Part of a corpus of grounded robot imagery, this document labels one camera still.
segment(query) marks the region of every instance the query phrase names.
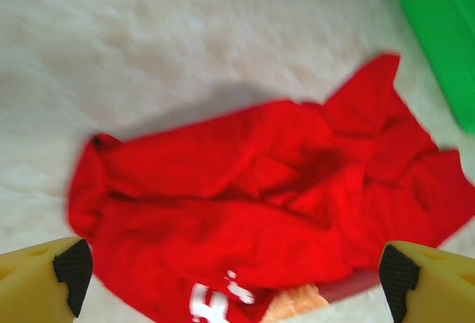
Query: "floor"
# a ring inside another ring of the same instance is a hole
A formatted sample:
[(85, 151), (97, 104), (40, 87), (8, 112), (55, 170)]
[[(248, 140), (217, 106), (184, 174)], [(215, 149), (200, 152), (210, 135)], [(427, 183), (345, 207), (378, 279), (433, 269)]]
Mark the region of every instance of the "floor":
[[(1, 0), (0, 252), (71, 235), (85, 136), (128, 137), (265, 99), (325, 100), (365, 59), (402, 54), (398, 92), (475, 180), (398, 0)], [(475, 223), (444, 246), (475, 256)], [(78, 322), (149, 322), (94, 279)], [(391, 322), (377, 287), (290, 322)]]

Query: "green container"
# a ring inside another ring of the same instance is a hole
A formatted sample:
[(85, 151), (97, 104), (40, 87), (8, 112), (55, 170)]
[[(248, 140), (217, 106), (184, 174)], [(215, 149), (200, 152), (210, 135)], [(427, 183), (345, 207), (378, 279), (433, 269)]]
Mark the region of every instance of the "green container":
[(475, 0), (401, 0), (461, 128), (475, 134)]

